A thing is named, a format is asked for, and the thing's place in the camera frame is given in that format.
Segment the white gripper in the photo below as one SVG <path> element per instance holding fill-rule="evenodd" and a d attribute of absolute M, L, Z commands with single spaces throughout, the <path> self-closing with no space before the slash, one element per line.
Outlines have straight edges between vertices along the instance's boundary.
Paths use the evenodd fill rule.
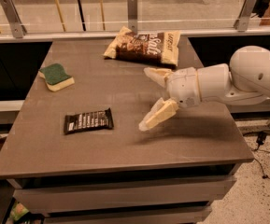
<path fill-rule="evenodd" d="M 160 98 L 139 123 L 140 131 L 150 130 L 170 119 L 177 113 L 178 106 L 189 108 L 201 103 L 195 68 L 180 69 L 173 73 L 171 69 L 167 68 L 147 67 L 144 69 L 144 73 L 161 87 L 165 88 L 167 85 L 167 91 L 172 99 Z"/>

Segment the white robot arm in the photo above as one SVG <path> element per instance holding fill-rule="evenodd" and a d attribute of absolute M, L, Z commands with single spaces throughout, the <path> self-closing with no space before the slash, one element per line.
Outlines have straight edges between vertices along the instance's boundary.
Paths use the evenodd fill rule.
<path fill-rule="evenodd" d="M 228 64 L 204 68 L 146 68 L 144 73 L 165 88 L 169 98 L 159 99 L 139 123 L 144 132 L 175 116 L 180 108 L 203 102 L 256 105 L 270 99 L 270 50 L 257 46 L 238 49 Z"/>

